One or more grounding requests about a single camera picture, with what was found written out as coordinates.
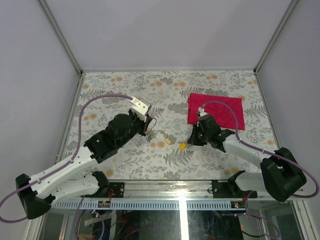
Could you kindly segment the metal keyring with clips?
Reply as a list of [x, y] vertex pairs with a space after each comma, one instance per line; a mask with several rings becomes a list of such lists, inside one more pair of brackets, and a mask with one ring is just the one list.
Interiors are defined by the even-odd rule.
[[155, 132], [153, 129], [156, 126], [157, 122], [158, 122], [158, 120], [154, 116], [152, 116], [150, 123], [153, 123], [153, 124], [148, 127], [148, 129], [146, 130], [146, 133], [145, 133], [147, 141], [148, 141], [148, 135], [153, 135], [153, 132]]

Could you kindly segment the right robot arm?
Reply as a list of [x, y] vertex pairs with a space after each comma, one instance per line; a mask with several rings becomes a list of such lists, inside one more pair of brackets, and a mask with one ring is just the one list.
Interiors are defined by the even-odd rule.
[[307, 183], [303, 171], [292, 165], [297, 161], [292, 153], [282, 147], [267, 153], [256, 144], [245, 145], [237, 139], [234, 131], [221, 129], [214, 117], [206, 114], [193, 125], [187, 141], [192, 146], [211, 145], [223, 153], [235, 155], [261, 170], [242, 172], [228, 184], [228, 192], [240, 197], [245, 191], [266, 192], [279, 202], [285, 202]]

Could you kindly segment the aluminium front rail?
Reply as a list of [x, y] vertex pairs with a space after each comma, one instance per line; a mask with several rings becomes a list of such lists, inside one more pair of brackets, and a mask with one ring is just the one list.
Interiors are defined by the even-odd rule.
[[80, 197], [54, 205], [61, 210], [214, 210], [243, 211], [246, 197], [272, 201], [263, 191], [238, 190], [233, 198], [214, 198], [211, 180], [128, 180], [123, 198]]

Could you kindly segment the right aluminium frame post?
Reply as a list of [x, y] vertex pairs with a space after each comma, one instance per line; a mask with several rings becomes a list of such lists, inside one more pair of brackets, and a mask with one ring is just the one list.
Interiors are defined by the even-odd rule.
[[273, 32], [266, 48], [264, 49], [261, 57], [259, 58], [259, 61], [257, 62], [256, 66], [254, 67], [253, 71], [255, 73], [258, 73], [260, 69], [262, 68], [264, 62], [266, 61], [268, 55], [270, 54], [273, 46], [277, 42], [279, 36], [281, 35], [284, 27], [286, 26], [288, 20], [290, 19], [292, 13], [294, 12], [297, 4], [300, 2], [300, 0], [291, 0], [288, 7], [286, 8], [283, 16], [281, 17], [279, 23], [277, 24], [277, 27], [275, 31]]

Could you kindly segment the key with yellow tag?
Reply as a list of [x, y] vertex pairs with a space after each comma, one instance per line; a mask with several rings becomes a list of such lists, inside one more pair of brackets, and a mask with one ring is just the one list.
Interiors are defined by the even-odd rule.
[[182, 142], [180, 145], [179, 145], [179, 150], [180, 151], [183, 151], [187, 148], [188, 144], [186, 142]]

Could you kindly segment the key with white-yellow tag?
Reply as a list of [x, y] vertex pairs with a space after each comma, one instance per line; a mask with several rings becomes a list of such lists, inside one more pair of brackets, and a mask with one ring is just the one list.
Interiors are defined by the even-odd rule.
[[162, 132], [162, 135], [164, 137], [164, 141], [171, 146], [173, 144], [173, 142], [171, 141], [171, 139], [169, 138], [169, 135], [167, 133], [165, 133], [164, 131]]

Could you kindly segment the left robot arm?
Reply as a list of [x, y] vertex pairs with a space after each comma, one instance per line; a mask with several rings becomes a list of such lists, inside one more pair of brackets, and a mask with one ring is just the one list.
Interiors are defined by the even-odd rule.
[[108, 179], [100, 171], [94, 171], [81, 179], [74, 176], [118, 153], [135, 135], [146, 135], [152, 121], [149, 114], [142, 120], [129, 111], [116, 115], [104, 130], [84, 142], [75, 157], [69, 156], [52, 167], [28, 176], [22, 173], [15, 179], [18, 197], [28, 220], [47, 213], [51, 207], [79, 196], [105, 197], [110, 190]]

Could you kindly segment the red folded cloth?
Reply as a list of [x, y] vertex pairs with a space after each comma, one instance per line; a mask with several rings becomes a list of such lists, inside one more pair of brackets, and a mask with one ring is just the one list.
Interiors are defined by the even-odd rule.
[[[205, 103], [218, 101], [226, 104], [236, 116], [238, 129], [245, 130], [245, 119], [242, 99], [238, 97], [216, 96], [200, 93], [191, 93], [188, 98], [187, 123], [194, 125], [198, 122], [197, 111]], [[236, 122], [231, 111], [220, 103], [209, 103], [204, 107], [206, 113], [212, 115], [217, 124], [223, 128], [235, 129]]]

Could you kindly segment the left aluminium frame post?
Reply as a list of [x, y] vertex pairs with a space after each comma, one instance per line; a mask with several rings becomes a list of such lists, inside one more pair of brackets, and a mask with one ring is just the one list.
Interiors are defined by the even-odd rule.
[[37, 0], [39, 7], [41, 8], [44, 16], [46, 17], [48, 23], [50, 24], [57, 40], [59, 41], [62, 49], [64, 50], [69, 62], [71, 63], [73, 69], [77, 73], [78, 76], [81, 76], [83, 73], [83, 69], [80, 66], [78, 60], [76, 59], [67, 39], [65, 38], [48, 2], [46, 0]]

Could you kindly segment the aluminium frame post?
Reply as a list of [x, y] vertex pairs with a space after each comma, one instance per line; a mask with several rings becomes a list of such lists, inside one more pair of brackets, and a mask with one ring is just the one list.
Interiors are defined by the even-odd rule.
[[48, 2], [46, 0], [37, 0], [39, 7], [41, 8], [44, 16], [46, 17], [48, 23], [50, 24], [57, 40], [59, 41], [62, 49], [64, 50], [69, 62], [71, 63], [73, 69], [77, 73], [78, 76], [81, 76], [83, 73], [83, 69], [80, 66], [78, 60], [76, 59], [67, 39], [65, 38]]
[[277, 27], [275, 31], [273, 32], [266, 48], [264, 49], [261, 57], [259, 58], [259, 61], [257, 62], [256, 66], [254, 67], [253, 71], [255, 73], [258, 73], [260, 69], [262, 68], [264, 62], [266, 61], [268, 55], [270, 54], [273, 46], [277, 42], [279, 36], [281, 35], [284, 27], [286, 26], [288, 20], [290, 19], [292, 13], [294, 12], [297, 4], [300, 2], [300, 0], [291, 0], [288, 7], [286, 8], [283, 16], [281, 17], [279, 23], [277, 24]]

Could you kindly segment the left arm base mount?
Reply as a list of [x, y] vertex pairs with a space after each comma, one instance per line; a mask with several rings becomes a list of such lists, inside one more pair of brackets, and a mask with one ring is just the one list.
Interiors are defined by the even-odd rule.
[[97, 191], [99, 198], [123, 198], [125, 192], [124, 182], [111, 182]]

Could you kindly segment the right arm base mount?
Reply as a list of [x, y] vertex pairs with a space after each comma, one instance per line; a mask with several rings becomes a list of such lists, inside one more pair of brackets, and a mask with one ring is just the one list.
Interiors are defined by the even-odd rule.
[[214, 199], [233, 198], [232, 184], [227, 180], [212, 180], [212, 195]]

